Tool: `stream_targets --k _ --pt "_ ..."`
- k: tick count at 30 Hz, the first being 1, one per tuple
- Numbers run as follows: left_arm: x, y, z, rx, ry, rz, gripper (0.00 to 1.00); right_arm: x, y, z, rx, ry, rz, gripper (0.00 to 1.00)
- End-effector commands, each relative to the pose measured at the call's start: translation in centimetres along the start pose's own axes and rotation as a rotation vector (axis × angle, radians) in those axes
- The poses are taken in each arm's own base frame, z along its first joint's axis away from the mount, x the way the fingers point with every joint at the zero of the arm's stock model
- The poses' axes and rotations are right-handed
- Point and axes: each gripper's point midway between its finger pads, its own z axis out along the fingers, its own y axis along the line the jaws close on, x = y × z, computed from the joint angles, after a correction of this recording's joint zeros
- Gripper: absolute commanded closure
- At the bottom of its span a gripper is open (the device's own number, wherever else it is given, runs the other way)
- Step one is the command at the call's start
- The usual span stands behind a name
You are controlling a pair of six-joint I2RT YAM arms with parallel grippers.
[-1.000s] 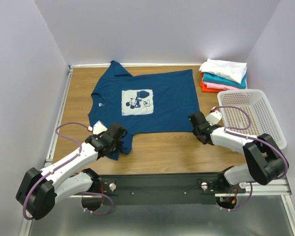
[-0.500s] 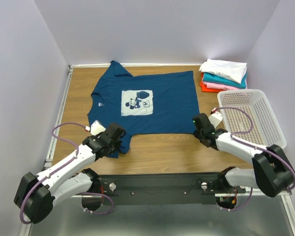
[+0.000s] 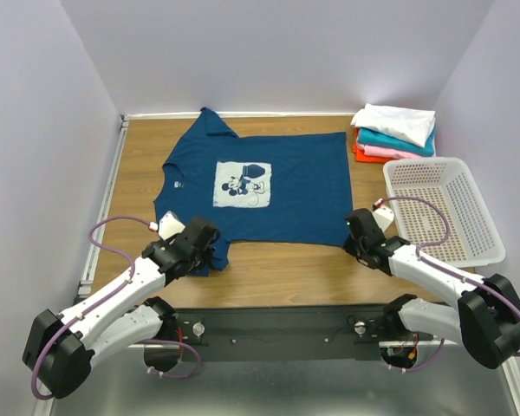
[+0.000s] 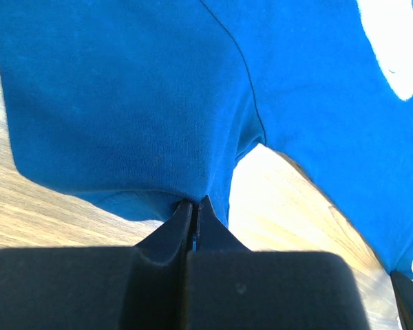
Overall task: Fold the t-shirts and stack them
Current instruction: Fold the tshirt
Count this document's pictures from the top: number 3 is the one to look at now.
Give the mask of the dark blue t shirt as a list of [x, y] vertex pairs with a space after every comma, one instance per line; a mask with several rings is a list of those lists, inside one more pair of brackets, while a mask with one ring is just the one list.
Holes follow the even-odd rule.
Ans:
[[344, 132], [240, 137], [204, 107], [162, 166], [155, 217], [211, 221], [211, 264], [223, 270], [240, 241], [341, 247], [353, 210]]

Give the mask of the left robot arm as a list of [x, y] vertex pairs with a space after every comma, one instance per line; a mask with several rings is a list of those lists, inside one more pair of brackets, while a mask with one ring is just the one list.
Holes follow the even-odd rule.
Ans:
[[172, 212], [147, 227], [158, 237], [126, 271], [82, 302], [60, 313], [46, 309], [32, 322], [22, 361], [35, 398], [69, 396], [99, 363], [133, 344], [197, 353], [183, 341], [175, 310], [154, 292], [202, 269], [220, 232], [201, 217], [182, 224]]

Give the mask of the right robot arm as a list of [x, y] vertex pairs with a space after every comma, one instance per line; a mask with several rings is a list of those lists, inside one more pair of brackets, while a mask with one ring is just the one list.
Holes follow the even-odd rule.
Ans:
[[439, 304], [402, 296], [381, 318], [383, 333], [394, 340], [427, 333], [465, 348], [480, 365], [500, 367], [520, 356], [520, 298], [499, 274], [482, 277], [423, 253], [402, 237], [386, 237], [373, 211], [358, 209], [345, 218], [346, 252], [372, 270], [417, 284]]

